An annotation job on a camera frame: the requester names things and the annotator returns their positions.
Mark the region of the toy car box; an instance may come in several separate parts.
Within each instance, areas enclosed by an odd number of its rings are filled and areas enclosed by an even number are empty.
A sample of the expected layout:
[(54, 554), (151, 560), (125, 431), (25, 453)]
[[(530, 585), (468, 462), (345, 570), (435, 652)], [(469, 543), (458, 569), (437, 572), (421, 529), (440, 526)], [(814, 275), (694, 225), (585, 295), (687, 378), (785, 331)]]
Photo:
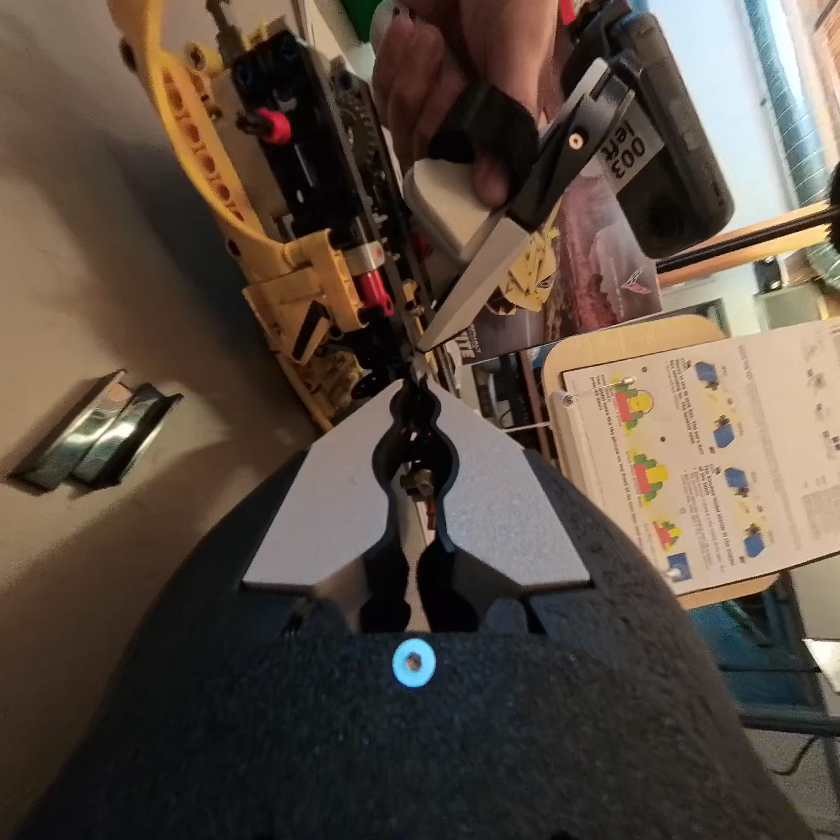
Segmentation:
[(662, 310), (654, 261), (604, 174), (587, 169), (531, 235), (479, 315), (445, 348), (461, 391), (470, 366)]

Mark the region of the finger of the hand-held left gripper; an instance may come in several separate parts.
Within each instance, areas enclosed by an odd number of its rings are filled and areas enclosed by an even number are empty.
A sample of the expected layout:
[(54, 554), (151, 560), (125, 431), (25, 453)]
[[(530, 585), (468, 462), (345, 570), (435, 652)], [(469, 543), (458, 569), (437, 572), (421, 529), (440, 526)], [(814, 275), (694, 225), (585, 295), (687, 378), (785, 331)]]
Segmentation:
[(468, 328), (507, 277), (530, 237), (513, 219), (500, 218), (416, 342), (418, 352), (428, 353)]

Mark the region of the yellow brick car model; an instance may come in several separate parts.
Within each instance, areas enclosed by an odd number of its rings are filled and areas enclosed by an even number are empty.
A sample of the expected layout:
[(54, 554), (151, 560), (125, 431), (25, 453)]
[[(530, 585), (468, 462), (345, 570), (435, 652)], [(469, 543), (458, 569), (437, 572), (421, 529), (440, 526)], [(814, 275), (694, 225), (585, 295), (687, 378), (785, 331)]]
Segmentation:
[(446, 350), (417, 354), (433, 299), (371, 89), (302, 37), (305, 2), (250, 29), (204, 2), (215, 45), (163, 44), (164, 2), (110, 1), (184, 174), (245, 278), (243, 295), (323, 432), (422, 367), (458, 394)]

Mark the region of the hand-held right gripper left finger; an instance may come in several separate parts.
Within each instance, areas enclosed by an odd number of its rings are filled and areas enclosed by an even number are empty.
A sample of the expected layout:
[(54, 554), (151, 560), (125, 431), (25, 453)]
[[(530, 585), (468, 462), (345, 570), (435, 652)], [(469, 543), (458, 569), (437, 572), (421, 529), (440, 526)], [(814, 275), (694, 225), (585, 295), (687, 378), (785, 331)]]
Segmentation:
[(387, 449), (404, 382), (388, 385), (304, 455), (243, 578), (256, 591), (331, 601), (354, 631), (400, 632), (408, 564)]

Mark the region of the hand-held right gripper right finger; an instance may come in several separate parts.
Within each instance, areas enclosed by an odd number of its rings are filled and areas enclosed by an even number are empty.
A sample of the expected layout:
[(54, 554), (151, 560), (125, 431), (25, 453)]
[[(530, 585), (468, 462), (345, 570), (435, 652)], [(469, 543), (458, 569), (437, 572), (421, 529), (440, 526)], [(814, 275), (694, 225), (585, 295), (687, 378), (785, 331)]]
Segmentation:
[(432, 632), (473, 632), (499, 600), (590, 588), (592, 577), (524, 449), (435, 383), (430, 426), (451, 458), (436, 537), (418, 565)]

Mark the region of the grey desk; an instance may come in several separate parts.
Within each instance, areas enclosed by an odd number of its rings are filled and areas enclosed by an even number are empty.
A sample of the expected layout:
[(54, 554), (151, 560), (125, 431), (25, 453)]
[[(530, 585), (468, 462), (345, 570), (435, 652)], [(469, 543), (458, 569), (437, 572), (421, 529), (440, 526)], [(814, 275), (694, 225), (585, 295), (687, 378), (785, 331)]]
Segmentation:
[[(2, 838), (202, 536), (316, 436), (105, 2), (2, 2)], [(119, 486), (8, 480), (104, 375), (183, 399)]]

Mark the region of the person's left hand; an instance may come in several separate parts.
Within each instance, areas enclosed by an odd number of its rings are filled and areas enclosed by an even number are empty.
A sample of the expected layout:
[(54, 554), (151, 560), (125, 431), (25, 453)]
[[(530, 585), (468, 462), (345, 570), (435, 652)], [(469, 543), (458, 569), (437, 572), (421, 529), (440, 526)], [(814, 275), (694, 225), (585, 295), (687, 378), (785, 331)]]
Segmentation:
[(473, 80), (519, 102), (540, 124), (551, 99), (561, 24), (557, 1), (406, 2), (375, 52), (374, 102), (403, 172), (427, 148)]

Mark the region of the spiral ventilation duct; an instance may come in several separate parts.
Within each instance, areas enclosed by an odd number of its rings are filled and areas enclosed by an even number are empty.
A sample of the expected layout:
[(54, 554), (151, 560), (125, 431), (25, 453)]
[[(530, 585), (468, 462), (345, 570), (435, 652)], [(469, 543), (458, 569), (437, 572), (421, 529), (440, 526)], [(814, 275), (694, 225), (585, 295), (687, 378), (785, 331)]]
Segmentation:
[(781, 2), (745, 1), (743, 6), (796, 202), (805, 206), (822, 201), (833, 170), (805, 93)]

